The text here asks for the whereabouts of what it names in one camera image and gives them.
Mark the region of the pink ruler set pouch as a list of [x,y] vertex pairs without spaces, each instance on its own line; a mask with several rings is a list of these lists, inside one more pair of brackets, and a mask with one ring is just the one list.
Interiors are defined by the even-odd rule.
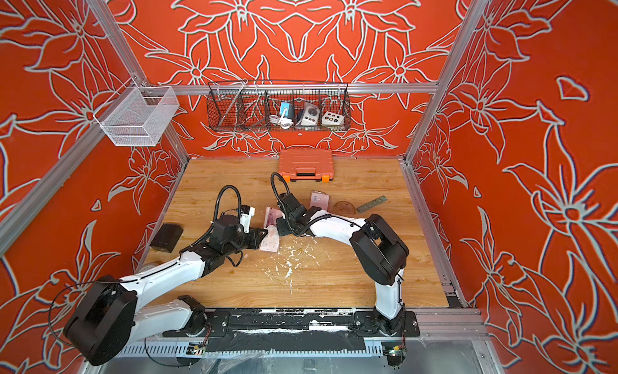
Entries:
[[277,219],[283,218],[284,215],[277,208],[266,208],[264,229],[267,235],[260,243],[259,250],[263,252],[278,253],[280,244],[280,236],[278,232]]

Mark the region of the clear brown protractor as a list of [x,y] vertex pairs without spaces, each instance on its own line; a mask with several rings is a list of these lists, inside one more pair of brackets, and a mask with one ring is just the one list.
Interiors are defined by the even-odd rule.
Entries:
[[332,207],[332,211],[341,216],[354,216],[357,214],[355,206],[348,201],[338,201]]

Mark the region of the green straight ruler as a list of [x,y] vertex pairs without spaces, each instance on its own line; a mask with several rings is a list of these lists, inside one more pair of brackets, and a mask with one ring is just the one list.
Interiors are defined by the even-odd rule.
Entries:
[[363,212],[369,211],[371,209],[374,209],[377,206],[379,206],[379,205],[381,205],[383,203],[386,203],[386,202],[388,202],[388,199],[384,195],[382,195],[382,196],[380,196],[380,197],[378,197],[378,198],[376,198],[374,200],[369,201],[368,203],[364,203],[364,204],[356,207],[356,211],[357,211],[357,213],[363,213]]

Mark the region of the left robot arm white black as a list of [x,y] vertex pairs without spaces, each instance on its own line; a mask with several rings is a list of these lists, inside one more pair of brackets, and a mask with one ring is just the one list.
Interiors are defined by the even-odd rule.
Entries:
[[235,213],[216,209],[209,229],[184,248],[179,256],[160,266],[120,279],[109,275],[90,282],[83,300],[62,330],[62,335],[92,365],[112,360],[125,346],[165,332],[189,336],[209,334],[212,322],[205,307],[189,295],[163,305],[154,300],[188,282],[194,282],[232,261],[234,255],[255,250],[266,237],[265,229],[252,229],[251,209],[242,203],[233,185]]

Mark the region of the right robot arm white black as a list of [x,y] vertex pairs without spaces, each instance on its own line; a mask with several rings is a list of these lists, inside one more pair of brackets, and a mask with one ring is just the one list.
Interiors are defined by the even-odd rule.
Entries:
[[277,172],[270,175],[270,185],[283,213],[276,220],[278,233],[283,237],[327,238],[350,246],[375,283],[371,329],[389,336],[402,332],[406,321],[402,283],[410,251],[387,221],[376,214],[353,219],[317,207],[307,209]]

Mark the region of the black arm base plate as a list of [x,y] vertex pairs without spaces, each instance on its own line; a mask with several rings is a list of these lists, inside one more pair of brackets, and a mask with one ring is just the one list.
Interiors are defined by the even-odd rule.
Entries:
[[386,319],[373,308],[208,308],[199,332],[167,331],[166,338],[223,337],[285,332],[352,332],[368,337],[420,336],[416,314],[405,309]]

